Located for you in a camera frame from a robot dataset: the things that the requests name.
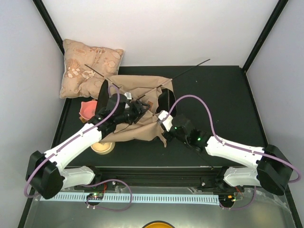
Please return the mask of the beige pet tent fabric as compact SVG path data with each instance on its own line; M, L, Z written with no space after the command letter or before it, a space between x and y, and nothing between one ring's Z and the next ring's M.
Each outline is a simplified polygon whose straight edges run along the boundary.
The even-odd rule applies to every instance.
M96 113L113 115L99 126L102 143L131 140L167 140L158 123L161 111L169 111L175 102L172 80L161 76L115 75L105 79L97 100Z

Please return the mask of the black tent pole two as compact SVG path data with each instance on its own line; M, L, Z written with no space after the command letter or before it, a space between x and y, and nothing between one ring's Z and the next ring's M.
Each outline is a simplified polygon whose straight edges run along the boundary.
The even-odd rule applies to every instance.
M166 85L167 83L172 82L174 79L176 79L176 78L178 78L178 77L184 75L185 73L187 73L187 72L189 72L189 71L195 69L195 68L198 67L198 66L201 66L202 64L204 64L204 63L206 63L206 62L208 62L208 61L210 61L210 60L211 60L210 58L209 58L209 59L206 59L206 60L204 60L203 62L201 62L201 63L199 63L199 64L197 64L197 65L195 65L195 66L192 66L191 68L188 68L187 70L183 71L182 73L180 73L180 74L174 76L173 78L167 79L165 82L159 84L158 86L156 86L155 88L151 89L150 91L144 93L143 95L140 95L140 96L138 97L138 99L141 99L141 98L145 97L145 96L148 95L150 92L152 92L152 91L154 91L154 90L157 90L158 88L161 88L162 86Z

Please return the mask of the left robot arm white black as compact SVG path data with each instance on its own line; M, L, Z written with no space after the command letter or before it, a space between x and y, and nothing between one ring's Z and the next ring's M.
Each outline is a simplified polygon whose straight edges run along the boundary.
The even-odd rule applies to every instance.
M101 176L87 166L68 169L67 165L89 148L116 130L119 124L135 124L149 110L150 105L138 99L130 100L123 94L98 100L95 115L74 135L60 145L41 153L35 151L29 158L26 186L31 186L43 198L50 199L62 189L87 185L96 190L102 184Z

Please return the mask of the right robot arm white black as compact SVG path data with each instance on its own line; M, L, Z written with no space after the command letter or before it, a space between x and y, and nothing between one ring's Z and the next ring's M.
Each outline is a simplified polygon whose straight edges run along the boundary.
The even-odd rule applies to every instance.
M163 128L163 136L182 142L195 150L198 155L207 154L224 158L241 168L225 167L216 179L220 191L228 191L237 186L258 186L278 196L285 193L292 174L287 158L274 145L253 147L216 138L206 131L198 130L183 115L172 117L166 111L158 115L158 123Z

